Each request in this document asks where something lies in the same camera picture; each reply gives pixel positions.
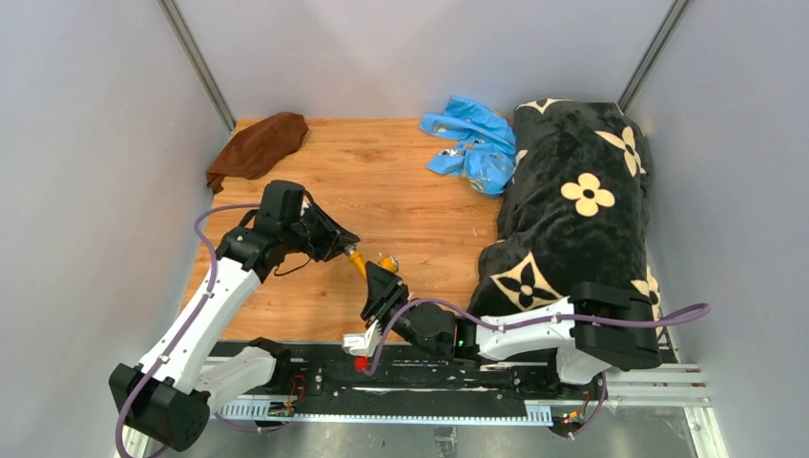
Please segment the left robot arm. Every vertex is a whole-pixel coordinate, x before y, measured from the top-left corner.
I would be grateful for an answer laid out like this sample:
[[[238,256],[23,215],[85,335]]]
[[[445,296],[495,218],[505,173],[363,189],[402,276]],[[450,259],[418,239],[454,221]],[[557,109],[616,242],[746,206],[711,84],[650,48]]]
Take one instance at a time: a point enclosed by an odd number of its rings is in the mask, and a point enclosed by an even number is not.
[[[109,378],[118,410],[115,446],[129,452],[129,427],[164,449],[189,448],[211,415],[259,386],[270,394],[298,389],[291,351],[266,338],[249,342],[236,356],[211,368],[205,362],[240,307],[276,272],[289,254],[327,262],[356,246],[360,237],[328,216],[298,183],[273,180],[258,203],[241,204],[239,223],[214,245],[194,223],[210,266],[197,291],[155,345],[134,365],[119,364]]]

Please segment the yellow brass water faucet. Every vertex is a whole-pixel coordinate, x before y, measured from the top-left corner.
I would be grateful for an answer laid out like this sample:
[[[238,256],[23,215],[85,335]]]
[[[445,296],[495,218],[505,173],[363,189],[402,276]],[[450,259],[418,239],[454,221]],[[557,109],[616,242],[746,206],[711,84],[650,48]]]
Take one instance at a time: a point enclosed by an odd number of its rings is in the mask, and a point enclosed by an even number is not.
[[[355,266],[362,276],[364,280],[367,280],[367,265],[368,261],[364,258],[363,254],[357,249],[355,245],[349,246],[345,254],[347,256],[347,260],[353,266]],[[400,264],[398,260],[393,256],[383,256],[379,257],[377,260],[373,260],[371,264],[378,265],[382,269],[392,272],[394,274],[398,273],[400,270]]]

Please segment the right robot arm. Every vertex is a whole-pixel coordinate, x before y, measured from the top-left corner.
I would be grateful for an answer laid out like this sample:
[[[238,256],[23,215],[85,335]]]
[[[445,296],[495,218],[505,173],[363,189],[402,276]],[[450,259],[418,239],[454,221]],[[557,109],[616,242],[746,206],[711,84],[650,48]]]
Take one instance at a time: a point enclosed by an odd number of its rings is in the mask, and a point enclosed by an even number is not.
[[[540,350],[555,353],[545,372],[548,390],[568,398],[598,374],[660,366],[656,324],[648,297],[593,282],[570,295],[511,315],[476,317],[436,298],[413,299],[402,278],[377,263],[365,265],[367,299],[363,333],[346,334],[342,349],[366,358],[373,374],[388,336],[395,333],[427,355],[481,364]]]

